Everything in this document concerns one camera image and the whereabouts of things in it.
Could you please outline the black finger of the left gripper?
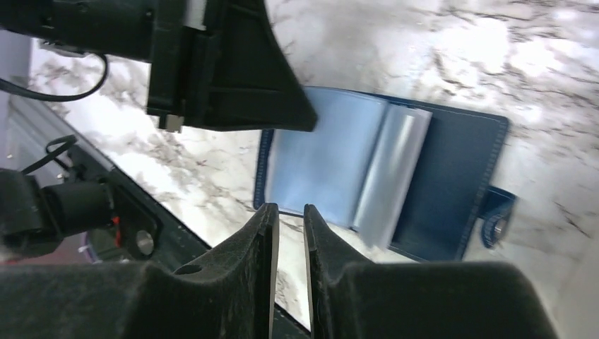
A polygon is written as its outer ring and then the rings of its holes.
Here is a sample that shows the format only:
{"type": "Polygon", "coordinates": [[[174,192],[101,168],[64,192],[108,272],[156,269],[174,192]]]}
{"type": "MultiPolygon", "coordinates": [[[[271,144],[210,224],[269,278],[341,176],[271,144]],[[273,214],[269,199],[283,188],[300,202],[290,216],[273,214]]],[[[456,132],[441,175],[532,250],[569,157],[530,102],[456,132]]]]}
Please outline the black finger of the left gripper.
{"type": "Polygon", "coordinates": [[[318,116],[278,44],[264,1],[208,1],[212,67],[202,125],[313,131],[318,116]]]}

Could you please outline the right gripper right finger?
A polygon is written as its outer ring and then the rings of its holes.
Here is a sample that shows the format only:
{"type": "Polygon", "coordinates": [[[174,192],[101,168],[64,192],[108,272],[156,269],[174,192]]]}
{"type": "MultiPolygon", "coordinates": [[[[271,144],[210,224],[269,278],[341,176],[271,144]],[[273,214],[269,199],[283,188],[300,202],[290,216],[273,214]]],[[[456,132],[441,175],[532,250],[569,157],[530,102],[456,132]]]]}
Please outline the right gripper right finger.
{"type": "Polygon", "coordinates": [[[531,284],[500,262],[375,263],[304,208],[313,338],[555,338],[531,284]]]}

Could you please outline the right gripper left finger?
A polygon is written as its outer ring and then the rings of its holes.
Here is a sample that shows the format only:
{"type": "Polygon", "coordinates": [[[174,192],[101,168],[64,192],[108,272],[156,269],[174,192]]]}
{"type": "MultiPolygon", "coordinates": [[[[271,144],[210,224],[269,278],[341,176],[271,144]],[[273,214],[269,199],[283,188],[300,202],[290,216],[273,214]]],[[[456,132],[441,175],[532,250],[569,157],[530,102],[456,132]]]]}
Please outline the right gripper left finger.
{"type": "Polygon", "coordinates": [[[2,338],[270,338],[279,213],[170,273],[151,262],[1,268],[2,338]]]}

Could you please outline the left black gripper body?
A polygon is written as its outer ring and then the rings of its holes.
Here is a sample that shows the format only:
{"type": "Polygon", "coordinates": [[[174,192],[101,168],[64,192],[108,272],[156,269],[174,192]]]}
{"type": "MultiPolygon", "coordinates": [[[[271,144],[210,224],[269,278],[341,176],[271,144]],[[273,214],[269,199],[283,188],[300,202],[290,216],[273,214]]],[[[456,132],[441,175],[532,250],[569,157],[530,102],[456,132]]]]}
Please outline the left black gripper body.
{"type": "Polygon", "coordinates": [[[110,54],[151,65],[146,111],[160,128],[226,131],[209,103],[226,1],[2,1],[3,29],[63,52],[110,54]]]}

